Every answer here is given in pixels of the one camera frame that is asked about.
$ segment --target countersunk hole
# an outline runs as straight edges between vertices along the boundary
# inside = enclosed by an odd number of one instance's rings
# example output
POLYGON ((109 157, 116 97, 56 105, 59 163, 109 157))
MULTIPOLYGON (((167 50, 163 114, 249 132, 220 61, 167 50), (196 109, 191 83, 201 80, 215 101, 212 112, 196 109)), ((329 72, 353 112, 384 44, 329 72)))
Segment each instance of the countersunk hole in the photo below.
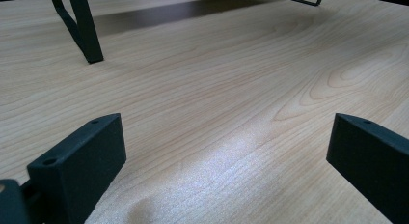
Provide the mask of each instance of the countersunk hole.
POLYGON ((57 161, 56 158, 49 158, 49 159, 46 159, 42 164, 45 166, 48 166, 48 165, 55 163, 56 161, 57 161))

